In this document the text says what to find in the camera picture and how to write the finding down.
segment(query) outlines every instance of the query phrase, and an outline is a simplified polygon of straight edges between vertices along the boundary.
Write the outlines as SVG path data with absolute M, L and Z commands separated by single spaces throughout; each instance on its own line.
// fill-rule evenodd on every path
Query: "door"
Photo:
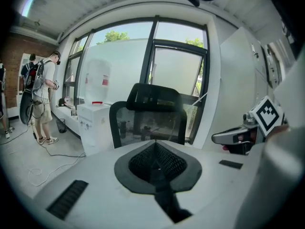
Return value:
M 255 71 L 255 86 L 256 95 L 254 105 L 257 104 L 263 97 L 268 95 L 267 81 L 258 70 Z
M 248 38 L 248 41 L 249 41 L 251 49 L 252 49 L 255 67 L 262 74 L 262 76 L 266 79 L 267 78 L 266 65 L 265 65 L 265 60 L 264 60 L 264 55 L 263 55 L 261 44 L 248 31 L 245 30 L 245 32 L 246 32 L 246 36 Z

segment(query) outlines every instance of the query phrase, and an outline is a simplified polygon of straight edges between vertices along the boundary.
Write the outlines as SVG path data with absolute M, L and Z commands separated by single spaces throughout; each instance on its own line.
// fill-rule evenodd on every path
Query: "window frame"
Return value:
M 183 99 L 183 104 L 188 104 L 188 105 L 192 105 L 193 103 L 195 103 L 199 98 L 201 98 L 204 94 L 207 93 L 207 89 L 208 89 L 208 84 L 209 84 L 209 75 L 210 75 L 210 53 L 209 53 L 209 37 L 208 37 L 208 31 L 207 31 L 207 25 L 200 25 L 200 24 L 196 24 L 193 22 L 189 22 L 189 21 L 184 21 L 184 20 L 180 20 L 180 19 L 172 19 L 172 18 L 166 18 L 166 17 L 160 17 L 159 15 L 156 15 L 154 17 L 143 17 L 143 18 L 135 18 L 135 19 L 127 19 L 127 20 L 122 20 L 122 21 L 116 21 L 107 25 L 103 25 L 101 27 L 92 29 L 90 32 L 82 35 L 79 38 L 76 38 L 68 60 L 67 60 L 67 65 L 65 68 L 65 73 L 64 73 L 64 81 L 66 79 L 66 73 L 67 73 L 67 69 L 68 69 L 68 65 L 70 60 L 75 59 L 77 57 L 80 57 L 78 66 L 77 66 L 77 70 L 76 70 L 76 75 L 75 75 L 75 81 L 72 83 L 67 83 L 64 82 L 63 83 L 63 91 L 62 91 L 62 97 L 65 98 L 65 93 L 66 93 L 66 88 L 73 86 L 74 87 L 74 93 L 73 93 L 73 103 L 75 108 L 77 109 L 77 105 L 80 102 L 80 99 L 77 98 L 78 95 L 78 90 L 80 87 L 80 82 L 79 82 L 79 77 L 80 77 L 80 73 L 81 73 L 81 66 L 84 60 L 84 56 L 86 54 L 86 51 L 88 50 L 93 37 L 95 35 L 95 33 L 114 27 L 114 26 L 118 26 L 118 25 L 124 25 L 124 24 L 131 24 L 131 23 L 137 23 L 137 22 L 152 22 L 152 27 L 151 27 L 151 31 L 148 37 L 148 42 L 146 45 L 146 50 L 145 50 L 145 54 L 144 54 L 144 59 L 143 59 L 143 64 L 142 64 L 142 69 L 141 69 L 141 74 L 140 74 L 140 78 L 139 78 L 139 82 L 140 83 L 148 83 L 148 79 L 149 79 L 149 73 L 150 73 L 150 67 L 151 67 L 151 63 L 152 60 L 154 58 L 154 48 L 156 45 L 158 45 L 157 43 L 163 44 L 164 46 L 171 46 L 170 49 L 175 48 L 175 50 L 182 50 L 184 52 L 189 52 L 189 53 L 193 53 L 193 54 L 197 54 L 202 56 L 202 54 L 204 53 L 204 57 L 203 57 L 203 76 L 202 76 L 202 86 L 201 86 L 201 91 L 199 94 L 199 97 L 195 97 L 192 95 L 185 95 L 185 94 L 181 94 L 182 99 Z M 187 44 L 187 43 L 183 43 L 183 42 L 176 42 L 176 41 L 169 41 L 169 40 L 162 40 L 162 39 L 156 39 L 155 36 L 157 34 L 157 30 L 158 30 L 158 25 L 160 22 L 167 22 L 167 23 L 175 23 L 175 24 L 180 24 L 180 25 L 186 25 L 186 26 L 190 26 L 190 27 L 194 27 L 197 29 L 200 29 L 203 32 L 203 44 L 204 44 L 204 48 L 200 48 L 191 44 Z M 79 45 L 80 41 L 85 38 L 88 37 L 84 48 L 82 51 L 73 53 L 75 51 L 75 48 Z M 206 96 L 204 98 L 202 98 L 199 102 L 197 102 L 195 104 L 195 106 L 197 106 L 197 113 L 196 113 L 196 117 L 194 120 L 194 124 L 191 130 L 191 134 L 189 138 L 186 138 L 186 142 L 189 142 L 190 144 L 192 144 L 194 142 L 194 139 L 196 137 L 200 122 L 201 122 L 201 118 L 202 118 L 202 114 L 203 114 L 203 110 L 204 110 L 204 106 L 205 106 L 205 101 L 206 101 Z

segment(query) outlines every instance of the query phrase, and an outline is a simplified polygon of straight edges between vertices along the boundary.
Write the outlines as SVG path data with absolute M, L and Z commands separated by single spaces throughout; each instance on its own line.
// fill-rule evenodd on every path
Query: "shorts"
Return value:
M 35 95 L 33 100 L 42 102 L 40 105 L 34 105 L 33 117 L 40 123 L 50 122 L 52 120 L 52 115 L 49 100 Z

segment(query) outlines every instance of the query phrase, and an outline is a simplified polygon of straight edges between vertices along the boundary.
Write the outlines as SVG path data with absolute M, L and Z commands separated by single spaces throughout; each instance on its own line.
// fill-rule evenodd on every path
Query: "ceiling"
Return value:
M 19 26 L 57 39 L 62 32 L 88 14 L 121 0 L 34 0 L 28 18 Z M 209 7 L 217 8 L 250 28 L 254 34 L 278 23 L 280 17 L 270 0 L 214 0 Z

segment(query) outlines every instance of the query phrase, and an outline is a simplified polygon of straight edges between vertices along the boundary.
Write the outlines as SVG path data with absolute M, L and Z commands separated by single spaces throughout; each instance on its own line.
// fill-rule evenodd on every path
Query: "brick wall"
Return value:
M 6 105 L 16 107 L 19 67 L 24 53 L 34 53 L 37 56 L 48 57 L 57 46 L 37 39 L 10 33 L 0 51 L 0 58 L 6 69 Z

